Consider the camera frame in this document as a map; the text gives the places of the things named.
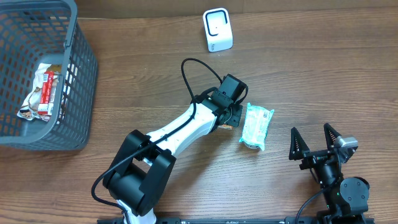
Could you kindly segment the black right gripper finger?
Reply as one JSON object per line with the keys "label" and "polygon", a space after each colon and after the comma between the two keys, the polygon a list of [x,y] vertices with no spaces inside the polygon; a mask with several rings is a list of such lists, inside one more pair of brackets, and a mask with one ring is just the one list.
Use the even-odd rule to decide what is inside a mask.
{"label": "black right gripper finger", "polygon": [[328,149],[334,148],[334,141],[337,137],[341,136],[339,132],[337,132],[329,123],[325,123],[323,125],[325,139],[326,139],[326,146]]}
{"label": "black right gripper finger", "polygon": [[291,143],[290,143],[290,151],[289,151],[289,159],[290,160],[300,160],[306,157],[306,155],[310,152],[307,144],[301,137],[299,131],[296,127],[291,129]]}

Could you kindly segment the small orange box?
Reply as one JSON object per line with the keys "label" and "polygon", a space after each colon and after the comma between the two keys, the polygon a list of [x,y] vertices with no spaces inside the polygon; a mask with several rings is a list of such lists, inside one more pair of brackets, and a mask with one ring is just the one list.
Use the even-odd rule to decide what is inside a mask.
{"label": "small orange box", "polygon": [[223,124],[223,125],[219,125],[218,128],[232,130],[233,126]]}

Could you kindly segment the teal white tissue pack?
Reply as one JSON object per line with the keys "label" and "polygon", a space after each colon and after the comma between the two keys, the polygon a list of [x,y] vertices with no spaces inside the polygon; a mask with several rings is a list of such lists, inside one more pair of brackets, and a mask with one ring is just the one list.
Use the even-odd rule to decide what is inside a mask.
{"label": "teal white tissue pack", "polygon": [[243,142],[250,149],[264,151],[273,114],[274,110],[267,110],[261,106],[248,103],[239,142]]}

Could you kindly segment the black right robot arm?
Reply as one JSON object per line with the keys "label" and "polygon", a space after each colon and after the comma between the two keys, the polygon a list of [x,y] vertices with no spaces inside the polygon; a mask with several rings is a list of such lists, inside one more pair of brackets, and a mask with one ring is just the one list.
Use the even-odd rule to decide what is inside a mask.
{"label": "black right robot arm", "polygon": [[[308,169],[320,191],[311,196],[299,208],[293,223],[374,223],[365,218],[368,211],[369,182],[362,177],[344,178],[342,165],[347,163],[358,149],[354,136],[343,136],[330,124],[323,125],[326,149],[311,151],[297,128],[291,129],[289,159],[300,161],[300,169]],[[323,195],[327,209],[315,217],[302,218],[305,207],[319,195]]]}

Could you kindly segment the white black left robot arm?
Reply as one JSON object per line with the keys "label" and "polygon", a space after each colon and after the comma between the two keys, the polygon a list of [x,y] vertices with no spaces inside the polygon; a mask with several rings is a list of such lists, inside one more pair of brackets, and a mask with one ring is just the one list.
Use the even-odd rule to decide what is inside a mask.
{"label": "white black left robot arm", "polygon": [[153,208],[161,198],[177,156],[218,126],[237,127],[242,100],[213,87],[195,96],[184,114],[151,133],[133,130],[112,161],[103,186],[121,207],[118,223],[155,223]]}

